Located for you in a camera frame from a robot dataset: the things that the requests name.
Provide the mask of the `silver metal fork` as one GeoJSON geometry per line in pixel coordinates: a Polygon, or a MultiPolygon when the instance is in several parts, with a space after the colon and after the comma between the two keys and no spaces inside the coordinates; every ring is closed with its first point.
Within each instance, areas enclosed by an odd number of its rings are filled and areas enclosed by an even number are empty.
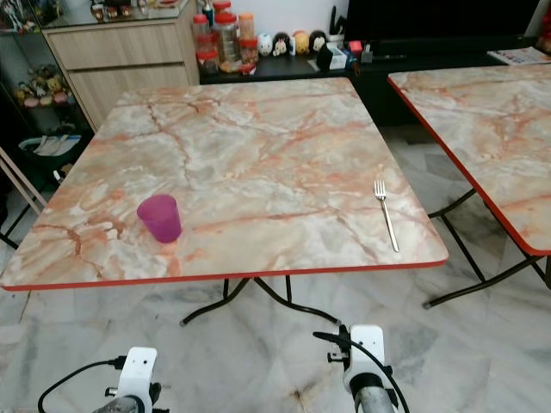
{"type": "Polygon", "coordinates": [[[396,238],[396,232],[393,230],[393,224],[391,224],[391,217],[389,215],[385,182],[382,180],[375,180],[373,184],[373,192],[375,199],[381,204],[381,210],[383,212],[383,220],[385,220],[388,236],[390,239],[391,248],[394,252],[400,252],[400,245],[396,238]]]}

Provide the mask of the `light wooden stick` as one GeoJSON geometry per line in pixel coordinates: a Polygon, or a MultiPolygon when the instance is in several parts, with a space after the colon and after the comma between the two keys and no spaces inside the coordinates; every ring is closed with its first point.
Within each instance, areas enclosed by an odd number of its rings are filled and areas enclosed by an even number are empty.
{"type": "Polygon", "coordinates": [[[8,157],[8,154],[4,150],[0,150],[0,158],[0,166],[4,175],[13,182],[17,192],[24,198],[30,208],[35,211],[36,215],[40,215],[45,208],[46,200],[39,192],[39,189],[23,175],[19,168],[17,168],[15,161],[12,161],[12,158],[8,157]]]}

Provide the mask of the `black basket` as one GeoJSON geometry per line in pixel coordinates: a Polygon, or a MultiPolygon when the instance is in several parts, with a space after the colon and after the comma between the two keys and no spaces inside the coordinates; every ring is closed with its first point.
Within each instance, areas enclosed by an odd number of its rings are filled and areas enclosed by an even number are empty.
{"type": "Polygon", "coordinates": [[[25,139],[19,149],[38,170],[60,182],[90,144],[91,137],[80,134],[41,135],[25,139]]]}

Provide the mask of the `purple plastic cup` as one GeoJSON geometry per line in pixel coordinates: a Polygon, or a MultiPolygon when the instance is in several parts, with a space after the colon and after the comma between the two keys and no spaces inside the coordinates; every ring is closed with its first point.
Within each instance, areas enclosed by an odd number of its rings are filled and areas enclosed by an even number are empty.
{"type": "Polygon", "coordinates": [[[175,243],[183,231],[176,198],[172,195],[153,195],[143,200],[137,215],[158,243],[175,243]]]}

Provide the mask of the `glass display shelf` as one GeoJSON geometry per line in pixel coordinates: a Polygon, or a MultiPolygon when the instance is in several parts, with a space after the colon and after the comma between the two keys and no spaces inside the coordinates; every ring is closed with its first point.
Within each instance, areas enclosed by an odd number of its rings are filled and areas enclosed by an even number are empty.
{"type": "Polygon", "coordinates": [[[59,0],[1,0],[1,145],[38,188],[59,183],[24,157],[21,141],[93,134],[42,32],[63,14],[59,0]]]}

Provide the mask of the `light wooden drawer cabinet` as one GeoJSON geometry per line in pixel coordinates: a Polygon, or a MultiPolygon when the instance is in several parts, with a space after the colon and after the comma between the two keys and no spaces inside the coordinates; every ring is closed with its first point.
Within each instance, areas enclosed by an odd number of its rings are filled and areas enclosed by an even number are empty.
{"type": "Polygon", "coordinates": [[[42,31],[78,105],[94,130],[122,93],[198,85],[190,17],[195,4],[135,10],[130,19],[99,22],[83,5],[42,31]]]}

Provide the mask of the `small red-lid jar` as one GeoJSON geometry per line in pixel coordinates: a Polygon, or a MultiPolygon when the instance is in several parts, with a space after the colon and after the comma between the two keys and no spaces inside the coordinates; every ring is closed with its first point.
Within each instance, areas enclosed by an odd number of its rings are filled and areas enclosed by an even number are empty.
{"type": "Polygon", "coordinates": [[[216,50],[200,50],[196,53],[198,72],[201,77],[209,77],[220,74],[220,59],[216,50]]]}

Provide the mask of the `large red-lid snack jar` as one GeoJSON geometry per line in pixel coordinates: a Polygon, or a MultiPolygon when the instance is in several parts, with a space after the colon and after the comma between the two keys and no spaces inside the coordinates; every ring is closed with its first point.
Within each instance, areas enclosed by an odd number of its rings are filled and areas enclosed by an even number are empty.
{"type": "Polygon", "coordinates": [[[238,16],[228,11],[215,13],[212,30],[216,39],[215,48],[220,60],[220,70],[223,72],[239,71],[243,59],[238,45],[238,16]]]}

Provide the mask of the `orange-filled plastic jar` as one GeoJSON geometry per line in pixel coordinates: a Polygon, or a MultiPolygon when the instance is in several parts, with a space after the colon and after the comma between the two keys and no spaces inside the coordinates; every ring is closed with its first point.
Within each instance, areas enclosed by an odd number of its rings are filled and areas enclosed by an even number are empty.
{"type": "Polygon", "coordinates": [[[256,39],[255,16],[251,12],[239,13],[238,15],[238,39],[256,39]]]}

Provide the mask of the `yellow round toy figurine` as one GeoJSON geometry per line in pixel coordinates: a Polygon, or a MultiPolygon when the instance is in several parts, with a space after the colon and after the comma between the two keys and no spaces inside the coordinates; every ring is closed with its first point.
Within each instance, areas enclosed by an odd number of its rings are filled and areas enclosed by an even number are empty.
{"type": "Polygon", "coordinates": [[[292,40],[296,55],[308,56],[311,54],[310,34],[308,32],[304,30],[295,31],[292,40]]]}

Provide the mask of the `dark round toy figurine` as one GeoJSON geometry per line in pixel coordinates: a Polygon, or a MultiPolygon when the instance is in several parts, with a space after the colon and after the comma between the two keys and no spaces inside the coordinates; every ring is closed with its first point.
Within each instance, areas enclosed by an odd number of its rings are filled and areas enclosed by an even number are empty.
{"type": "Polygon", "coordinates": [[[308,35],[308,52],[311,55],[316,55],[320,50],[323,50],[328,41],[327,34],[324,31],[314,30],[308,35]]]}

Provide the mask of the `black and white box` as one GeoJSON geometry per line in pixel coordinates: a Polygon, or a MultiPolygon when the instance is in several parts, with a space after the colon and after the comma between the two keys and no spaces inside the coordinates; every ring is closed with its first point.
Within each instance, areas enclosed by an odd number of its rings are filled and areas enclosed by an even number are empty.
{"type": "Polygon", "coordinates": [[[348,64],[348,56],[338,44],[325,44],[316,55],[316,66],[320,72],[343,70],[348,64]]]}

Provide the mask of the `black low TV console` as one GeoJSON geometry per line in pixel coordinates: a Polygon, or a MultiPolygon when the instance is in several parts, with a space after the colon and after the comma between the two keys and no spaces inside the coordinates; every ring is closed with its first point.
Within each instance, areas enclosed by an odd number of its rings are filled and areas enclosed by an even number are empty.
{"type": "Polygon", "coordinates": [[[517,50],[536,43],[536,38],[456,38],[421,40],[373,40],[373,59],[357,68],[318,71],[314,59],[304,55],[260,58],[251,75],[201,76],[203,85],[300,80],[327,77],[348,78],[378,126],[413,125],[416,115],[388,82],[393,72],[448,70],[449,68],[501,65],[487,54],[491,50],[517,50]]]}

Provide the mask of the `black flat-screen television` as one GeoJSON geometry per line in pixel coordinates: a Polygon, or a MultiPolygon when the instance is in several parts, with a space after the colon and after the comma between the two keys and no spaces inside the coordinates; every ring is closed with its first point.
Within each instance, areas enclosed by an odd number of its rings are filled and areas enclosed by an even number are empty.
{"type": "Polygon", "coordinates": [[[516,38],[540,0],[348,0],[348,40],[516,38]]]}

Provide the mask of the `printed magazine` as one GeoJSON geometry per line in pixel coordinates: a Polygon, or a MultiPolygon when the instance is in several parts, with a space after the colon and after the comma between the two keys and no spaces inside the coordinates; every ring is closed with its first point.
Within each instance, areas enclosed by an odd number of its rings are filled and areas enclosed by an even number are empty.
{"type": "Polygon", "coordinates": [[[486,54],[506,65],[551,64],[551,55],[534,46],[519,48],[519,50],[487,51],[486,54]]]}

